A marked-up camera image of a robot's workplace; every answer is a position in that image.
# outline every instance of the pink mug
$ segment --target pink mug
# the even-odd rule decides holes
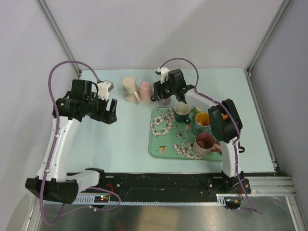
[[[221,152],[221,146],[215,143],[214,137],[208,132],[199,133],[192,148],[197,156],[205,156],[209,152]]]
[[[141,101],[145,103],[151,102],[151,97],[153,95],[153,86],[151,84],[149,84],[148,82],[141,83],[139,87],[139,92]]]

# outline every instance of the tabletop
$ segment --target tabletop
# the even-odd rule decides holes
[[[221,172],[222,162],[202,160],[155,159],[149,154],[151,113],[161,107],[156,102],[131,104],[125,101],[122,81],[134,77],[137,85],[160,79],[153,69],[96,70],[101,80],[114,83],[109,99],[118,100],[117,122],[107,125],[85,117],[76,133],[67,171],[79,172],[89,167],[105,172],[122,173],[214,173]],[[182,69],[187,84],[195,84],[193,69]],[[241,68],[199,69],[198,90],[212,98],[234,101],[243,123],[239,154],[244,172],[273,172],[274,168],[263,136],[254,102]],[[95,81],[90,70],[81,79]],[[176,102],[172,98],[172,107]]]

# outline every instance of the white mug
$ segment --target white mug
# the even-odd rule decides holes
[[[125,100],[129,103],[140,103],[136,81],[133,77],[127,77],[123,80],[123,91]]]

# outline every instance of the tray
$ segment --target tray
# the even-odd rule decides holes
[[[222,155],[210,152],[204,157],[193,153],[196,135],[191,125],[179,124],[172,108],[156,108],[152,111],[149,152],[154,158],[222,161]]]

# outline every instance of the purple cable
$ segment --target purple cable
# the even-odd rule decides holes
[[[120,196],[119,196],[118,194],[116,194],[115,192],[112,192],[112,191],[109,191],[109,190],[106,190],[106,189],[96,188],[96,187],[90,187],[89,189],[96,189],[96,190],[100,190],[100,191],[103,191],[103,192],[106,192],[106,193],[110,193],[110,194],[112,194],[112,195],[115,195],[115,196],[118,198],[118,200],[119,200],[118,204],[116,204],[116,205],[115,205],[114,207],[112,207],[112,208],[96,208],[96,210],[100,210],[100,211],[110,211],[110,210],[113,210],[113,209],[115,209],[115,208],[117,208],[117,207],[120,206],[120,204],[121,204],[121,198],[120,198]],[[65,215],[74,213],[75,211],[77,211],[77,210],[79,210],[79,209],[82,209],[82,208],[89,208],[89,205],[85,205],[85,206],[81,206],[81,207],[75,208],[75,209],[73,209],[72,211],[69,211],[69,212],[66,212],[66,213],[62,213],[60,216],[63,217],[63,216],[65,216]],[[48,212],[47,212],[47,214],[48,214],[49,216],[51,216],[51,217],[57,217],[57,216],[58,216],[58,215],[50,214],[50,213],[48,213]]]
[[[197,81],[196,81],[196,84],[195,84],[195,87],[194,87],[195,93],[201,95],[202,97],[204,97],[204,98],[206,98],[206,99],[208,99],[208,100],[210,100],[210,101],[212,101],[212,102],[214,102],[214,103],[216,103],[216,104],[219,104],[219,105],[226,111],[228,117],[230,118],[231,122],[233,123],[233,125],[234,125],[234,127],[235,127],[235,130],[236,130],[236,133],[237,133],[237,139],[233,142],[233,146],[234,146],[234,150],[235,150],[235,171],[236,171],[237,178],[238,178],[238,180],[239,180],[239,182],[240,182],[241,188],[242,188],[242,190],[243,190],[243,192],[244,192],[244,194],[245,194],[245,196],[246,196],[248,202],[249,202],[250,205],[253,207],[253,209],[252,209],[252,208],[241,208],[241,209],[242,209],[242,210],[252,210],[252,211],[255,211],[255,212],[259,213],[259,214],[262,214],[262,213],[256,208],[256,206],[252,203],[252,201],[250,200],[250,198],[248,197],[247,192],[246,192],[246,190],[245,190],[245,187],[243,186],[243,183],[242,183],[241,178],[240,178],[240,175],[239,175],[239,169],[238,169],[238,164],[239,164],[238,159],[239,159],[239,158],[238,158],[238,154],[237,154],[236,142],[240,139],[241,133],[240,133],[240,130],[239,130],[239,128],[237,127],[237,125],[236,125],[236,123],[235,123],[234,118],[232,117],[232,115],[231,115],[231,113],[228,111],[228,109],[227,109],[221,102],[219,102],[219,101],[217,101],[217,100],[214,100],[213,98],[211,98],[211,97],[209,97],[209,96],[207,96],[207,95],[204,95],[203,93],[200,93],[200,92],[198,91],[197,85],[198,85],[198,82],[199,82],[199,72],[198,72],[197,67],[196,67],[191,61],[189,61],[188,59],[184,59],[184,58],[172,58],[172,59],[169,59],[169,60],[167,60],[166,62],[164,62],[164,63],[160,66],[160,68],[162,68],[164,65],[166,65],[167,63],[169,63],[170,61],[173,61],[173,60],[183,60],[183,61],[186,61],[186,62],[190,63],[190,64],[193,66],[193,68],[195,69],[196,74],[197,74]]]
[[[45,188],[45,182],[46,182],[46,178],[47,178],[47,171],[49,169],[49,166],[50,166],[50,162],[51,162],[51,158],[52,158],[52,155],[53,155],[53,152],[54,152],[54,148],[56,146],[56,143],[57,143],[57,135],[59,134],[59,126],[60,126],[60,114],[59,114],[59,110],[58,110],[58,107],[57,107],[57,104],[56,104],[56,101],[54,99],[54,96],[53,96],[53,93],[52,93],[52,90],[51,90],[51,77],[54,73],[54,71],[61,65],[63,64],[68,64],[68,63],[75,63],[75,64],[81,64],[81,65],[84,65],[86,66],[95,76],[97,82],[100,82],[100,78],[98,78],[97,74],[95,73],[95,71],[87,64],[83,63],[83,62],[80,62],[80,61],[75,61],[75,60],[67,60],[67,61],[63,61],[63,62],[60,62],[58,63],[56,66],[53,67],[53,69],[50,71],[49,73],[49,78],[48,78],[48,91],[49,91],[49,95],[50,95],[50,98],[51,98],[51,101],[52,101],[52,104],[53,104],[53,107],[54,107],[54,110],[56,112],[56,130],[55,130],[55,136],[53,138],[53,141],[52,141],[52,145],[51,145],[51,149],[50,149],[50,152],[49,152],[49,156],[48,156],[48,160],[46,162],[46,167],[45,167],[45,171],[44,171],[44,175],[43,175],[43,180],[42,180],[42,185],[41,185],[41,188],[40,188],[40,193],[39,193],[39,208],[40,208],[40,212],[41,212],[41,216],[42,216],[42,219],[43,221],[47,224],[47,225],[54,225],[58,219],[60,218],[61,216],[61,212],[63,211],[64,209],[64,204],[62,205],[61,209],[60,209],[60,212],[57,216],[57,218],[54,220],[54,222],[49,222],[47,219],[46,219],[46,216],[45,216],[45,213],[44,213],[44,205],[43,205],[43,197],[44,197],[44,188]]]

